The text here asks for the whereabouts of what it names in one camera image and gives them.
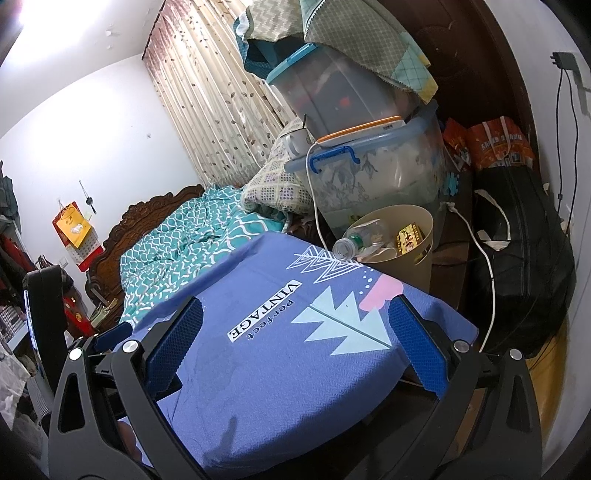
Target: tree graphic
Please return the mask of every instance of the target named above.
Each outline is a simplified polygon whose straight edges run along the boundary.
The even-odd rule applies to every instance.
[[[306,339],[306,342],[344,337],[343,342],[331,355],[392,348],[392,342],[388,337],[379,311],[373,309],[363,320],[360,320],[353,292],[335,309],[332,290],[328,287],[291,322],[322,322],[322,325]]]

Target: teal patterned blanket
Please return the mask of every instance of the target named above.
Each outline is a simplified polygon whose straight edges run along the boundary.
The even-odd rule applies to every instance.
[[[265,232],[281,232],[285,217],[246,213],[242,189],[211,188],[183,203],[121,255],[125,291],[122,322],[135,326],[157,303],[198,277],[234,249]]]

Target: shelf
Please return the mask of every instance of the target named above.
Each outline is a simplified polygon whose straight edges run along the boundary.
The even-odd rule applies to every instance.
[[[15,335],[9,340],[8,342],[8,346],[10,347],[10,350],[14,351],[16,349],[16,347],[18,346],[19,343],[21,343],[21,340],[24,339],[29,333],[29,328],[27,327],[27,324],[25,323],[20,330],[15,333]]]

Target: checkered pillow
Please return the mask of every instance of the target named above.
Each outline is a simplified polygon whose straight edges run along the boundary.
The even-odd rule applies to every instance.
[[[259,206],[300,215],[312,210],[310,194],[296,176],[286,173],[284,168],[289,157],[282,137],[301,127],[299,118],[285,126],[269,153],[267,163],[244,187],[241,203],[247,212],[259,210]]]

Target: curtain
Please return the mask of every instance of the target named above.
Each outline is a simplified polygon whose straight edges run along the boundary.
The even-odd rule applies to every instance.
[[[243,0],[167,0],[144,62],[206,186],[247,183],[294,118],[244,71],[232,24]]]

